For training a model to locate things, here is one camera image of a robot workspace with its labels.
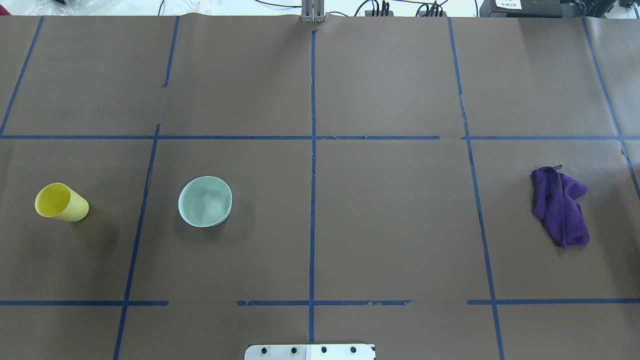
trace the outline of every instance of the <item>purple towel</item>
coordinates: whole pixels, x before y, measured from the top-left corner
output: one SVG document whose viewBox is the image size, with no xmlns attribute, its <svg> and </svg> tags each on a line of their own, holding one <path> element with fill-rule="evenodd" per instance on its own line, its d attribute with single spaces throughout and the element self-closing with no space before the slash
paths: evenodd
<svg viewBox="0 0 640 360">
<path fill-rule="evenodd" d="M 580 181 L 557 172 L 561 167 L 541 167 L 531 173 L 533 215 L 540 219 L 556 245 L 567 249 L 589 243 L 580 204 L 574 201 L 589 189 Z"/>
</svg>

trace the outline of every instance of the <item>yellow cup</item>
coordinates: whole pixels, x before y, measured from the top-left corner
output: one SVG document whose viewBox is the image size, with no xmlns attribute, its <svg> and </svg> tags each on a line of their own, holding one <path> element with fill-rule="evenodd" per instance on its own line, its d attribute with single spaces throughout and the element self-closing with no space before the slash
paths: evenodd
<svg viewBox="0 0 640 360">
<path fill-rule="evenodd" d="M 80 221 L 89 212 L 89 203 L 67 185 L 53 183 L 36 196 L 36 211 L 45 218 Z"/>
</svg>

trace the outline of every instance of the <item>blue tape line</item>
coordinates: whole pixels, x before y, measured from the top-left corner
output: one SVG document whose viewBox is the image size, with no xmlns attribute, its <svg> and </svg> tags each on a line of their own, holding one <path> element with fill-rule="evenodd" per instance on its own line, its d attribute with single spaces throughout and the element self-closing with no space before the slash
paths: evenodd
<svg viewBox="0 0 640 360">
<path fill-rule="evenodd" d="M 153 140 L 150 135 L 4 135 L 3 139 L 19 140 Z"/>
<path fill-rule="evenodd" d="M 317 136 L 318 140 L 440 140 L 439 136 Z"/>
<path fill-rule="evenodd" d="M 616 114 L 613 111 L 613 105 L 611 104 L 611 98 L 609 98 L 609 92 L 607 91 L 607 87 L 604 85 L 604 80 L 602 79 L 602 74 L 600 73 L 598 60 L 596 59 L 596 54 L 594 53 L 593 46 L 591 45 L 591 36 L 589 35 L 589 27 L 587 26 L 587 20 L 584 16 L 582 17 L 582 27 L 584 28 L 584 35 L 587 38 L 587 46 L 589 47 L 589 54 L 591 55 L 591 61 L 593 61 L 593 67 L 596 70 L 596 75 L 598 76 L 598 81 L 600 82 L 600 87 L 602 88 L 602 93 L 604 94 L 604 98 L 607 103 L 607 109 L 609 110 L 609 115 L 611 116 L 611 120 L 613 121 L 613 126 L 616 129 L 616 135 L 618 135 L 618 140 L 620 141 L 620 147 L 622 148 L 625 161 L 627 162 L 627 169 L 629 170 L 629 174 L 631 175 L 631 180 L 634 183 L 634 188 L 636 188 L 636 196 L 640 200 L 640 185 L 638 185 L 638 179 L 636 178 L 634 167 L 633 165 L 631 165 L 631 159 L 629 158 L 627 146 L 625 145 L 625 141 L 622 137 L 620 126 L 618 125 L 618 119 L 616 118 Z"/>
<path fill-rule="evenodd" d="M 471 136 L 471 140 L 577 140 L 577 141 L 610 141 L 618 140 L 616 136 Z"/>
<path fill-rule="evenodd" d="M 11 94 L 11 100 L 9 100 L 9 105 L 6 107 L 6 112 L 4 113 L 2 125 L 0 125 L 0 136 L 3 135 L 4 128 L 6 127 L 6 123 L 7 121 L 9 121 L 9 114 L 11 113 L 13 102 L 15 101 L 16 95 L 18 95 L 18 89 L 20 88 L 20 84 L 22 83 L 24 72 L 27 70 L 27 65 L 29 65 L 29 60 L 31 59 L 33 48 L 36 46 L 36 41 L 38 40 L 40 29 L 42 29 L 43 21 L 44 21 L 44 16 L 41 16 L 40 21 L 38 22 L 38 27 L 36 28 L 36 32 L 35 34 L 33 34 L 33 39 L 31 40 L 31 46 L 29 46 L 29 51 L 27 51 L 27 56 L 24 58 L 24 63 L 22 64 L 22 70 L 20 70 L 20 75 L 18 75 L 18 81 L 15 82 L 15 87 L 13 88 L 13 93 Z"/>
<path fill-rule="evenodd" d="M 169 76 L 171 75 L 171 65 L 173 63 L 173 51 L 175 50 L 175 39 L 178 37 L 178 25 L 180 24 L 180 17 L 175 17 L 175 25 L 173 26 L 173 40 L 171 40 L 171 50 L 169 51 L 169 61 L 166 63 L 166 76 L 164 77 L 164 83 L 162 86 L 166 86 L 169 83 Z"/>
<path fill-rule="evenodd" d="M 411 300 L 315 300 L 314 306 L 405 306 Z M 238 306 L 308 306 L 307 300 L 250 300 L 238 301 Z"/>
<path fill-rule="evenodd" d="M 0 306 L 122 306 L 123 301 L 0 300 Z M 129 306 L 169 306 L 168 301 L 131 301 Z"/>
<path fill-rule="evenodd" d="M 640 304 L 640 298 L 467 300 L 467 305 Z"/>
<path fill-rule="evenodd" d="M 309 232 L 309 343 L 314 343 L 316 297 L 316 31 L 311 32 L 311 209 Z"/>
<path fill-rule="evenodd" d="M 149 195 L 149 184 L 151 182 L 151 171 L 154 167 L 156 159 L 156 147 L 158 144 L 158 135 L 160 134 L 160 124 L 156 126 L 154 135 L 154 144 L 151 148 L 151 157 L 149 158 L 149 166 L 147 169 L 147 179 L 145 180 L 145 191 L 142 195 L 142 204 L 140 205 L 140 215 L 138 217 L 138 228 L 136 230 L 136 239 L 133 243 L 133 252 L 131 254 L 131 263 L 129 265 L 129 276 L 127 277 L 127 287 L 124 292 L 124 303 L 122 304 L 122 313 L 120 314 L 120 325 L 118 326 L 118 337 L 113 352 L 113 360 L 117 360 L 120 355 L 120 345 L 122 343 L 122 334 L 124 332 L 124 324 L 127 319 L 127 307 L 129 303 L 129 295 L 131 294 L 131 283 L 133 282 L 133 272 L 136 269 L 136 258 L 138 257 L 138 245 L 140 244 L 140 235 L 142 233 L 142 221 L 145 218 L 145 210 L 147 208 L 147 197 Z"/>
<path fill-rule="evenodd" d="M 471 169 L 471 178 L 474 185 L 474 196 L 476 198 L 476 209 L 478 212 L 478 221 L 480 221 L 480 232 L 482 236 L 482 243 L 484 248 L 484 266 L 486 268 L 486 277 L 489 283 L 489 294 L 491 295 L 491 299 L 495 300 L 495 289 L 493 287 L 493 274 L 491 271 L 491 260 L 489 258 L 489 246 L 486 242 L 486 232 L 484 230 L 484 216 L 482 212 L 482 204 L 480 203 L 480 193 L 478 190 L 478 183 L 476 177 L 476 165 L 474 163 L 474 154 L 471 148 L 471 134 L 469 132 L 469 124 L 467 121 L 467 111 L 465 110 L 465 104 L 463 102 L 462 96 L 462 79 L 460 77 L 460 66 L 458 65 L 458 54 L 456 52 L 456 41 L 453 34 L 453 23 L 451 22 L 451 18 L 447 18 L 449 21 L 449 37 L 451 38 L 451 51 L 453 53 L 453 64 L 456 70 L 456 80 L 458 83 L 458 95 L 460 98 L 460 111 L 462 112 L 462 118 L 464 120 L 465 126 L 465 137 L 467 139 L 467 152 L 469 156 L 469 166 Z M 498 355 L 500 360 L 504 360 L 504 349 L 502 346 L 502 334 L 500 331 L 500 319 L 498 317 L 498 307 L 495 304 L 492 304 L 493 310 L 493 324 L 495 326 L 495 337 L 498 344 Z"/>
<path fill-rule="evenodd" d="M 311 136 L 163 135 L 160 140 L 311 140 Z"/>
</svg>

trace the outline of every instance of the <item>gray metal bracket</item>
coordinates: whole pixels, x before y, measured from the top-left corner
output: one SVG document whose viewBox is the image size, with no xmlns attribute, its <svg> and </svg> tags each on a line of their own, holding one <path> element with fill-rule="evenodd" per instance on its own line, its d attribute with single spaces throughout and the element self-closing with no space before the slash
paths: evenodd
<svg viewBox="0 0 640 360">
<path fill-rule="evenodd" d="M 302 22 L 324 22 L 324 0 L 302 0 Z"/>
</svg>

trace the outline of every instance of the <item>red object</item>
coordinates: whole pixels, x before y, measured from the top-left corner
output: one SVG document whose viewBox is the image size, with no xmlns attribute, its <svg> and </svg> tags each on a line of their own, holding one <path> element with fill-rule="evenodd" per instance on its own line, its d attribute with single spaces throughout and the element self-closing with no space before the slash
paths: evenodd
<svg viewBox="0 0 640 360">
<path fill-rule="evenodd" d="M 0 15 L 11 15 L 11 13 L 6 11 L 6 9 L 0 5 Z"/>
</svg>

